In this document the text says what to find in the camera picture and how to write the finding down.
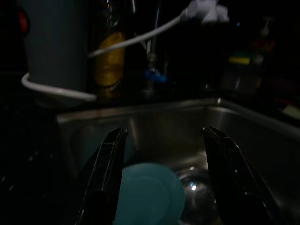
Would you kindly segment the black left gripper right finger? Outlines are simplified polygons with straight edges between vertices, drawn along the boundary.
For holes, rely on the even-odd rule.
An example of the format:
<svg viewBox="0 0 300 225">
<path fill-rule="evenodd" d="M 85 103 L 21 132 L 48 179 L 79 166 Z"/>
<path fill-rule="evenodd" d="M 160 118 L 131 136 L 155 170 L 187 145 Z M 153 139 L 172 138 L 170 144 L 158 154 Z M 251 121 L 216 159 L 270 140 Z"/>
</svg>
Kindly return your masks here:
<svg viewBox="0 0 300 225">
<path fill-rule="evenodd" d="M 276 201 L 235 141 L 214 127 L 204 127 L 202 135 L 223 225 L 280 225 Z"/>
</svg>

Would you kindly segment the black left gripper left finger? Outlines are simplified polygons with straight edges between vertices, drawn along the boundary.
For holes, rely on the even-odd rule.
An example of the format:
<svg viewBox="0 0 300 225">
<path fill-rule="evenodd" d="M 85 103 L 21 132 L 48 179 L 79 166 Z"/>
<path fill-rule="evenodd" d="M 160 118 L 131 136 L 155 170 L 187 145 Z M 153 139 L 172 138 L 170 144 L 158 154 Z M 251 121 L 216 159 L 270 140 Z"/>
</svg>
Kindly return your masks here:
<svg viewBox="0 0 300 225">
<path fill-rule="evenodd" d="M 128 130 L 117 128 L 102 141 L 89 174 L 76 225 L 112 225 L 115 219 Z"/>
</svg>

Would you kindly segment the round steel bowl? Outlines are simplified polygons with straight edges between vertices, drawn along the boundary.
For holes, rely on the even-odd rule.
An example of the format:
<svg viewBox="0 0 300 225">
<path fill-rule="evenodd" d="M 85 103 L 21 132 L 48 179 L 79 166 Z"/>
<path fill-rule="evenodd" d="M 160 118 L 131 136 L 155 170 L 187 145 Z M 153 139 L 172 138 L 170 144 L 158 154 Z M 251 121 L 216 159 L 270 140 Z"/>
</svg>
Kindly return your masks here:
<svg viewBox="0 0 300 225">
<path fill-rule="evenodd" d="M 176 174 L 185 195 L 179 225 L 222 225 L 208 171 L 191 166 Z"/>
</svg>

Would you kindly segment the teal round plate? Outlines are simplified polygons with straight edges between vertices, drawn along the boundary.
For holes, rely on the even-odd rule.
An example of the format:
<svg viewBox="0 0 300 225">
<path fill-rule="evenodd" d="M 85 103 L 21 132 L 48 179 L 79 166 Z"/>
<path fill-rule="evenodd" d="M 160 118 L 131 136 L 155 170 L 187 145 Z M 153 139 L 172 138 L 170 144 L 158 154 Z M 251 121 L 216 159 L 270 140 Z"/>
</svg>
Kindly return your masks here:
<svg viewBox="0 0 300 225">
<path fill-rule="evenodd" d="M 178 225 L 183 185 L 168 167 L 141 163 L 123 169 L 113 225 Z"/>
</svg>

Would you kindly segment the stainless steel sink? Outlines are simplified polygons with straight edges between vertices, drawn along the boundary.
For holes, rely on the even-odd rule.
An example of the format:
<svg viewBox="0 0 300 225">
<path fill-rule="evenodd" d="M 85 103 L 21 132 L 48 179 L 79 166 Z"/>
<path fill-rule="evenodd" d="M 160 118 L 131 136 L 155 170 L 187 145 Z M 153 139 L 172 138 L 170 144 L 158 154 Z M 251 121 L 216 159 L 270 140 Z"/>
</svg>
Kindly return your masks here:
<svg viewBox="0 0 300 225">
<path fill-rule="evenodd" d="M 112 130 L 128 130 L 124 165 L 208 170 L 202 128 L 229 135 L 258 170 L 288 225 L 300 225 L 300 125 L 221 98 L 67 112 L 57 116 L 73 177 Z"/>
</svg>

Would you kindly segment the yellow cooking oil bottle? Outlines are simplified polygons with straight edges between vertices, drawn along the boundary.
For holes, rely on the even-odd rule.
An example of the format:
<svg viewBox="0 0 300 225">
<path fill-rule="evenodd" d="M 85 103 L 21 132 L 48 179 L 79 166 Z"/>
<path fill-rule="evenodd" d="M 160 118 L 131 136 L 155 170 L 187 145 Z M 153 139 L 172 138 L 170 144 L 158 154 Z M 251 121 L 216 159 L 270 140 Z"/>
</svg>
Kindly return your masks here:
<svg viewBox="0 0 300 225">
<path fill-rule="evenodd" d="M 89 51 L 125 41 L 122 0 L 89 0 L 89 4 Z M 124 48 L 90 59 L 92 90 L 98 97 L 112 98 L 118 95 L 124 60 Z"/>
</svg>

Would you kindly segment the yellow green sponge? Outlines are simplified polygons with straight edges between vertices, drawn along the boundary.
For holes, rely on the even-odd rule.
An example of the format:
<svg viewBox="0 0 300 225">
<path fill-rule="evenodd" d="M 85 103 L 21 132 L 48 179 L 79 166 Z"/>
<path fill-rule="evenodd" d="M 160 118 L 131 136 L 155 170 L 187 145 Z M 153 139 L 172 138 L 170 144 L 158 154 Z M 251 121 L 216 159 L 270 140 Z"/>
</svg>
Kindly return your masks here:
<svg viewBox="0 0 300 225">
<path fill-rule="evenodd" d="M 254 61 L 255 57 L 256 57 L 255 53 L 237 51 L 237 52 L 233 52 L 232 54 L 229 55 L 228 63 L 249 65 Z"/>
</svg>

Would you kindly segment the grey cylindrical kettle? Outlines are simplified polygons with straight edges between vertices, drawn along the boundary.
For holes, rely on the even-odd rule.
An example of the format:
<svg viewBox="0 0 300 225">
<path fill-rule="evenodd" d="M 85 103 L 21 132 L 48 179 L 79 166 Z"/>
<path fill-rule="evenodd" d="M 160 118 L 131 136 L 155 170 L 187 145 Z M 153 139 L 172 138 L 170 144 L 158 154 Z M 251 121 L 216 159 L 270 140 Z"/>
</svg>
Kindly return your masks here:
<svg viewBox="0 0 300 225">
<path fill-rule="evenodd" d="M 87 93 L 88 0 L 18 0 L 29 20 L 22 85 L 46 107 L 95 101 Z"/>
</svg>

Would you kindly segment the white plug adapter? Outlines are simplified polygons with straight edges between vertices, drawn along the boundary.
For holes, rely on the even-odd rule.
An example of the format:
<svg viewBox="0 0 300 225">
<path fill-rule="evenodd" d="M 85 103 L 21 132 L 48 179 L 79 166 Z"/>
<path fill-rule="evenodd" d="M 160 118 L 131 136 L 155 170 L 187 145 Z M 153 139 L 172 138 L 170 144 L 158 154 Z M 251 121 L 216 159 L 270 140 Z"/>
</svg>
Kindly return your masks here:
<svg viewBox="0 0 300 225">
<path fill-rule="evenodd" d="M 218 4 L 218 0 L 192 0 L 182 13 L 187 19 L 198 18 L 202 23 L 227 23 L 227 7 Z"/>
</svg>

